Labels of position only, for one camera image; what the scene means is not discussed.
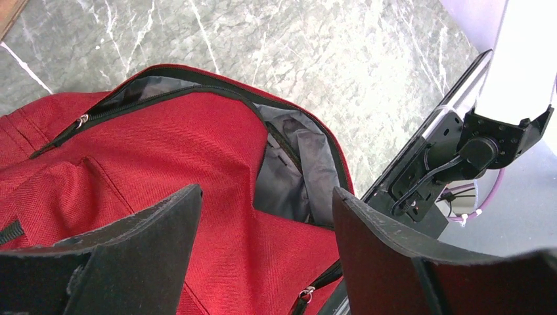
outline black bracket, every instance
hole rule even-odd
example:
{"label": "black bracket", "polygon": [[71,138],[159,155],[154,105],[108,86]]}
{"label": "black bracket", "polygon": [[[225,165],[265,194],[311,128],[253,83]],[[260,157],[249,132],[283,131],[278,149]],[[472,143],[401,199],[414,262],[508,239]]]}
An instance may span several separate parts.
{"label": "black bracket", "polygon": [[523,119],[516,126],[482,117],[472,109],[464,118],[457,150],[462,150],[473,138],[490,139],[497,145],[498,156],[487,168],[502,169],[540,141],[552,114],[553,108],[550,105],[538,118],[533,121]]}

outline zipper pull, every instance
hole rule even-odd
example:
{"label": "zipper pull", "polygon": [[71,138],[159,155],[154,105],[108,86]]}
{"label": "zipper pull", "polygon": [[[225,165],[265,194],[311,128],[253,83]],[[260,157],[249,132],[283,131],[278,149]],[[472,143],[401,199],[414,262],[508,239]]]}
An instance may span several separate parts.
{"label": "zipper pull", "polygon": [[81,115],[79,119],[76,121],[78,123],[76,129],[81,128],[81,126],[83,126],[84,123],[87,123],[88,120],[89,120],[89,114]]}
{"label": "zipper pull", "polygon": [[305,309],[307,308],[307,305],[313,299],[313,292],[315,290],[316,288],[311,285],[303,289],[298,295],[298,298],[296,299],[294,305],[292,305],[292,308],[290,309],[290,315],[303,315]]}

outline marble floor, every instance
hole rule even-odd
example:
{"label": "marble floor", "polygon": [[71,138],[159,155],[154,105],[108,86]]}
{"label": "marble floor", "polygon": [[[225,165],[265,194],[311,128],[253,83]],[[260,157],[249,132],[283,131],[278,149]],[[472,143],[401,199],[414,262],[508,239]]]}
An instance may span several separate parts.
{"label": "marble floor", "polygon": [[0,115],[188,64],[314,112],[361,196],[477,55],[439,0],[30,0],[0,48]]}

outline red backpack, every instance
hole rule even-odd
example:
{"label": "red backpack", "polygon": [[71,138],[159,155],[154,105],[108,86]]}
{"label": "red backpack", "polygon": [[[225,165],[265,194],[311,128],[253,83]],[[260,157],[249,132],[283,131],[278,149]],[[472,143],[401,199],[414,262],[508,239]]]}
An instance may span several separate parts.
{"label": "red backpack", "polygon": [[253,87],[153,66],[112,92],[0,117],[0,146],[2,250],[52,246],[197,183],[178,314],[316,314],[342,275],[332,189],[353,189],[340,146],[315,116]]}

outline cable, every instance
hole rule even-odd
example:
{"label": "cable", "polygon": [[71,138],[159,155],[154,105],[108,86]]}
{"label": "cable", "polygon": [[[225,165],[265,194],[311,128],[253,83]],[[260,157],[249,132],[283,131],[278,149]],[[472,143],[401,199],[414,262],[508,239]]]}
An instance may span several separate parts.
{"label": "cable", "polygon": [[489,203],[493,199],[493,196],[495,196],[495,194],[497,193],[497,190],[499,190],[499,186],[501,185],[501,182],[503,180],[503,176],[504,176],[504,169],[500,169],[499,173],[497,174],[497,179],[495,179],[495,183],[493,184],[493,187],[491,188],[491,191],[489,192],[487,197],[485,197],[485,199],[483,200],[481,205],[479,205],[479,207],[474,212],[472,212],[472,213],[470,213],[469,215],[466,215],[466,216],[462,215],[460,217],[451,217],[449,219],[452,220],[452,221],[455,221],[455,222],[460,222],[460,225],[464,226],[464,225],[466,225],[467,220],[476,218],[478,215],[482,214],[483,213],[483,208],[487,207],[487,205],[489,205]]}
{"label": "cable", "polygon": [[449,202],[449,214],[447,215],[447,218],[450,217],[453,214],[453,203]]}
{"label": "cable", "polygon": [[453,194],[453,196],[458,196],[458,195],[463,194],[463,193],[465,193],[465,192],[471,192],[472,190],[476,190],[476,188],[469,188],[469,189],[467,189],[467,190],[463,190],[463,191],[461,191],[461,192],[457,192],[456,194]]}
{"label": "cable", "polygon": [[442,172],[446,169],[450,169],[451,167],[455,166],[456,164],[460,163],[461,161],[462,161],[462,157],[461,156],[456,156],[451,161],[448,161],[447,163],[439,166],[436,169],[432,169],[429,173],[425,174],[420,180],[418,180],[418,182],[416,184],[414,184],[414,186],[412,186],[412,188],[410,188],[408,190],[408,192],[406,192],[406,194],[404,194],[400,199],[398,199],[395,202],[395,204],[391,208],[391,214],[392,215],[403,215],[405,212],[402,211],[402,209],[399,209],[399,206],[401,205],[401,203],[406,201],[406,199],[408,199],[413,193],[415,193],[416,190],[418,190],[418,188],[420,188],[420,186],[422,184],[424,184],[426,181],[430,180],[433,176],[435,176],[435,174],[438,174],[438,173],[440,173],[440,172]]}
{"label": "cable", "polygon": [[461,186],[457,186],[457,187],[452,187],[452,188],[447,188],[445,189],[444,192],[454,192],[455,190],[461,190],[461,189],[466,189],[466,188],[472,188],[474,187],[474,184],[466,184],[466,185],[461,185]]}

